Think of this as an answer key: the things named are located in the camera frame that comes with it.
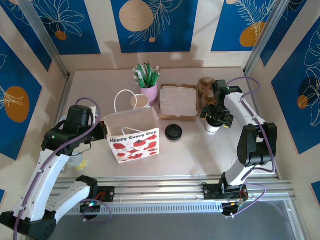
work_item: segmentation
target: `tabletop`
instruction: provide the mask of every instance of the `tabletop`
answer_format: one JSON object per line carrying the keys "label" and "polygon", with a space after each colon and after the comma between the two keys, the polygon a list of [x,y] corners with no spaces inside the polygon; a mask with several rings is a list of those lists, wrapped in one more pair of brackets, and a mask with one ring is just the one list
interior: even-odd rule
{"label": "tabletop", "polygon": [[[159,78],[158,87],[161,84],[188,84],[197,85],[199,79],[211,77],[216,80],[231,81],[234,78],[243,77],[241,68],[200,68],[200,69],[163,69]],[[249,91],[245,79],[234,83],[244,93]],[[128,89],[139,93],[139,86],[133,79],[132,70],[100,70],[77,71],[72,80],[72,87],[65,106],[64,114],[68,113],[70,106],[81,97],[94,99],[101,108],[101,116],[105,117],[115,112],[114,98],[116,94]],[[118,111],[132,109],[128,92],[118,97]],[[251,97],[247,97],[248,103],[253,106]],[[81,105],[90,107],[92,103],[86,100]],[[159,101],[154,109],[159,111]],[[170,124],[177,124],[182,128],[182,138],[176,142],[168,140],[165,129]],[[237,160],[237,146],[242,127],[233,121],[231,128],[221,128],[210,135],[205,130],[205,121],[172,121],[159,120],[160,129],[160,154],[119,164],[106,140],[92,143],[92,149],[83,153],[87,159],[87,166],[82,171],[67,166],[60,174],[60,178],[78,177],[87,175],[91,177],[152,177],[152,176],[193,176],[193,175],[221,175],[231,168]],[[88,149],[87,145],[80,146],[77,151]],[[257,171],[255,174],[270,176]]]}

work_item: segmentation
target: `white paper bag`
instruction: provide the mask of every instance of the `white paper bag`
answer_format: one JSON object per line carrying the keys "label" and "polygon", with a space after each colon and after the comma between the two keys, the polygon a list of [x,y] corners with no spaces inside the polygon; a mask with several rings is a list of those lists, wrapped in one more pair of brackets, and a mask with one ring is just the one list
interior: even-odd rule
{"label": "white paper bag", "polygon": [[106,139],[118,163],[159,154],[159,118],[154,108],[117,112],[117,96],[114,100],[115,113],[106,116],[103,121],[108,131]]}

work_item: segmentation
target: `paper bag handle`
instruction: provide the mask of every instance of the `paper bag handle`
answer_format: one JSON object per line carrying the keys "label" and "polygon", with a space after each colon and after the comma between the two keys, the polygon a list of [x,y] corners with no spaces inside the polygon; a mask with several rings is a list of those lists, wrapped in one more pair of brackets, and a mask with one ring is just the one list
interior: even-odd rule
{"label": "paper bag handle", "polygon": [[132,130],[132,131],[143,133],[143,131],[140,131],[140,130],[137,130],[137,129],[133,129],[133,128],[130,128],[130,127],[124,127],[124,128],[121,129],[123,135],[126,135],[124,129],[129,129],[129,130]]}
{"label": "paper bag handle", "polygon": [[118,97],[121,93],[123,93],[123,92],[129,92],[129,93],[132,93],[132,94],[133,94],[133,96],[135,97],[135,105],[134,105],[133,110],[135,110],[136,107],[137,107],[137,104],[138,104],[137,96],[136,96],[132,91],[127,90],[127,89],[124,89],[124,90],[121,90],[120,92],[118,92],[118,94],[117,94],[117,95],[115,96],[115,98],[114,98],[114,102],[113,102],[114,111],[117,112],[117,108],[116,108],[117,97]]}

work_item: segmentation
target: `black lid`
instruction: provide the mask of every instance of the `black lid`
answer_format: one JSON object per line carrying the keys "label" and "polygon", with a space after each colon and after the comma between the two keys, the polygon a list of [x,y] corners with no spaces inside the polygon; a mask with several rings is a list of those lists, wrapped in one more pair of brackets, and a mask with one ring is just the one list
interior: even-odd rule
{"label": "black lid", "polygon": [[221,126],[223,125],[222,122],[215,121],[212,117],[209,117],[209,116],[206,117],[206,122],[207,122],[211,127],[215,127],[215,128],[221,127]]}
{"label": "black lid", "polygon": [[182,136],[182,129],[176,124],[171,124],[166,127],[165,136],[171,141],[177,141]]}

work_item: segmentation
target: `open cardboard box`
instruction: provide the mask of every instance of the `open cardboard box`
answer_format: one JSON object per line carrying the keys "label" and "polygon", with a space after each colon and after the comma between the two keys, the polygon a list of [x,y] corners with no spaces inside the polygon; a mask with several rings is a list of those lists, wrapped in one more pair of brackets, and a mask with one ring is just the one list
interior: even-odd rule
{"label": "open cardboard box", "polygon": [[[163,87],[177,87],[177,88],[187,88],[187,89],[195,89],[196,90],[196,112],[199,112],[199,100],[198,100],[198,87],[195,85],[188,85],[188,84],[183,84],[183,85],[177,85],[177,84],[161,84],[161,89]],[[191,121],[195,122],[198,118],[198,114],[195,116],[174,116],[174,115],[166,115],[166,114],[161,114],[161,103],[159,104],[159,118],[163,120],[178,120],[178,121]]]}

